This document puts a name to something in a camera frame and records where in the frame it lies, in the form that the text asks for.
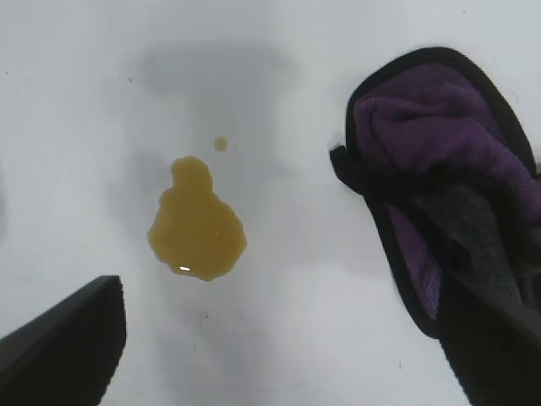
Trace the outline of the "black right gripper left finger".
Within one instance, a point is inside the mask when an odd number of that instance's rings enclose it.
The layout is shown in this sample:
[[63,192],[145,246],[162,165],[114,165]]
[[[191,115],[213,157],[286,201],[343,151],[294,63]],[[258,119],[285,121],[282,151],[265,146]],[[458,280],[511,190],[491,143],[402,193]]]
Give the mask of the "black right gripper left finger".
[[118,276],[87,283],[1,339],[3,405],[97,405],[126,344]]

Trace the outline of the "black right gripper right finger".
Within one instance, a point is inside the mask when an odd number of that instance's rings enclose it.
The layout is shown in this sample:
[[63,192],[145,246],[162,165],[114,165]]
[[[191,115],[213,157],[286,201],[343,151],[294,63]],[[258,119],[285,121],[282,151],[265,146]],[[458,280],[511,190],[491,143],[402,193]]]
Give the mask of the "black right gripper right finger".
[[444,277],[440,344],[471,405],[540,404],[540,314],[454,274]]

